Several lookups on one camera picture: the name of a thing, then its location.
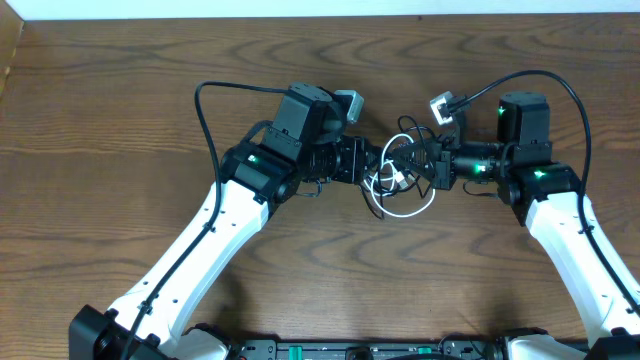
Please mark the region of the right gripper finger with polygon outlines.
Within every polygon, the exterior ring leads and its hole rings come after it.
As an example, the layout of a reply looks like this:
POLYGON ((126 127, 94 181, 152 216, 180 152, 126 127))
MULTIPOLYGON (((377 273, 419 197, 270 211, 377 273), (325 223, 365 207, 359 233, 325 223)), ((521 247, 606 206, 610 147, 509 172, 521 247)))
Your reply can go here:
POLYGON ((391 152, 391 156, 395 160, 429 159, 426 146, 421 142, 401 144, 391 152))
POLYGON ((393 159, 393 164, 414 180, 434 181, 434 165, 429 161, 393 159))

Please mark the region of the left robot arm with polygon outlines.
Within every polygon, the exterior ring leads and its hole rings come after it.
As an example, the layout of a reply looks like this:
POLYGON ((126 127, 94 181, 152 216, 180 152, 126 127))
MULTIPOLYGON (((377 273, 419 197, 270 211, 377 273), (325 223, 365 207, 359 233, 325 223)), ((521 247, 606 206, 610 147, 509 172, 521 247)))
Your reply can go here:
POLYGON ((364 100, 354 90, 295 82, 279 90, 273 120, 254 124, 212 162, 216 180, 200 209, 158 262, 107 311, 83 307, 69 326, 72 359, 228 359, 232 345, 187 324, 248 240, 302 183, 359 184, 381 150, 348 136, 364 100))

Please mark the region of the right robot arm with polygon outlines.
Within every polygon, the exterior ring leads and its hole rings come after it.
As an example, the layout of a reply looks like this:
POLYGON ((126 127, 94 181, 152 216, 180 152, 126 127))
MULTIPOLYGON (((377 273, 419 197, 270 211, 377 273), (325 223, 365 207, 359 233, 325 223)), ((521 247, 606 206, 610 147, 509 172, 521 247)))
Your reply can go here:
POLYGON ((514 330, 481 350, 484 359, 636 359, 639 356, 639 284, 580 193, 572 168, 552 159, 550 108, 544 95, 510 92, 498 107, 497 140, 467 142, 458 99, 432 100, 449 135, 400 145, 392 160, 448 190, 456 179, 497 184, 497 198, 543 247, 568 290, 587 334, 584 350, 537 328, 514 330))

